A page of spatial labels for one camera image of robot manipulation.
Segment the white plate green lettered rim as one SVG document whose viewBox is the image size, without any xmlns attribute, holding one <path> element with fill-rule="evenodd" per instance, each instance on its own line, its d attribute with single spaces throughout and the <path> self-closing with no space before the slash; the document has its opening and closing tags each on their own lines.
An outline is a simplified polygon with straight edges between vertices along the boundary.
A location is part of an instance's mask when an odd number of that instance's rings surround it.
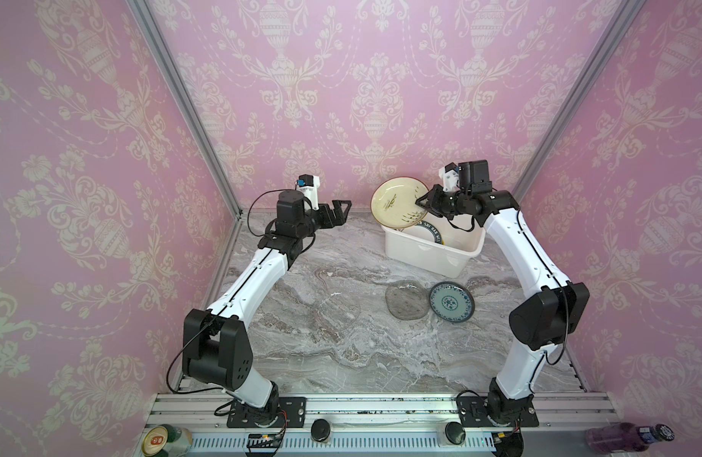
<svg viewBox="0 0 702 457">
<path fill-rule="evenodd" d="M 421 222 L 418 222 L 415 226 L 411 226 L 410 228 L 407 228 L 405 230 L 406 234 L 409 234 L 410 236 L 414 236 L 415 238 L 419 238 L 424 241 L 432 242 L 435 244 L 440 244 L 443 245 L 443 238 L 438 230 L 437 227 L 435 227 L 433 224 L 422 220 Z"/>
</svg>

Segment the cream plate with leaf motif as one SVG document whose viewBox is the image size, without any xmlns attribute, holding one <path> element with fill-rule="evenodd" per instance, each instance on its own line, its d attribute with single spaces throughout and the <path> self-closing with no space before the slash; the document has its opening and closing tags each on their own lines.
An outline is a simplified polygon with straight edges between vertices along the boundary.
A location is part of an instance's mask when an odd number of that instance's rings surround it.
<svg viewBox="0 0 702 457">
<path fill-rule="evenodd" d="M 415 226 L 427 215 L 417 204 L 429 188 L 412 177 L 396 177 L 381 184 L 371 199 L 371 213 L 381 226 L 403 230 Z"/>
</svg>

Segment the small blue patterned plate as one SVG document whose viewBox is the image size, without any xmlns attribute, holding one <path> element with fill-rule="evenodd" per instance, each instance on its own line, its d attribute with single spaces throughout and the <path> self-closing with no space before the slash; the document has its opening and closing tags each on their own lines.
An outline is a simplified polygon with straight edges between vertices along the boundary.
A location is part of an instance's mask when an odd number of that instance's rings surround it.
<svg viewBox="0 0 702 457">
<path fill-rule="evenodd" d="M 451 323 L 463 323 L 472 318 L 475 309 L 473 295 L 454 282 L 441 282 L 429 292 L 431 310 L 441 319 Z"/>
</svg>

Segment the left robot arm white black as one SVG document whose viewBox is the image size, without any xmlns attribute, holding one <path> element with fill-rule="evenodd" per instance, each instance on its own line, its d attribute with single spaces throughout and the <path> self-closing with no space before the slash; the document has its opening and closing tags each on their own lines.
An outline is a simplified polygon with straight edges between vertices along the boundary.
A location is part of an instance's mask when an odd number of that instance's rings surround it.
<svg viewBox="0 0 702 457">
<path fill-rule="evenodd" d="M 179 352 L 181 372 L 228 392 L 240 405 L 268 422 L 278 414 L 278 386 L 254 368 L 248 328 L 274 285 L 308 251 L 317 232 L 344 225 L 352 202 L 315 201 L 314 190 L 281 190 L 277 215 L 259 236 L 257 250 L 238 280 L 205 310 L 184 319 Z"/>
</svg>

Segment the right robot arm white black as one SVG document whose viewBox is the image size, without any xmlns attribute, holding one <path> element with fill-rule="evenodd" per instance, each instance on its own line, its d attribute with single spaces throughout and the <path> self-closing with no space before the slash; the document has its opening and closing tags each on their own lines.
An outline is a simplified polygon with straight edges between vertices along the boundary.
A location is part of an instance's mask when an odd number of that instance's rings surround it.
<svg viewBox="0 0 702 457">
<path fill-rule="evenodd" d="M 533 407 L 533 386 L 553 355 L 563 350 L 590 298 L 587 287 L 572 282 L 546 254 L 525 223 L 520 205 L 506 190 L 446 192 L 436 185 L 416 205 L 436 217 L 469 215 L 497 243 L 520 281 L 524 301 L 509 314 L 514 334 L 503 368 L 486 399 L 489 417 L 504 425 Z"/>
</svg>

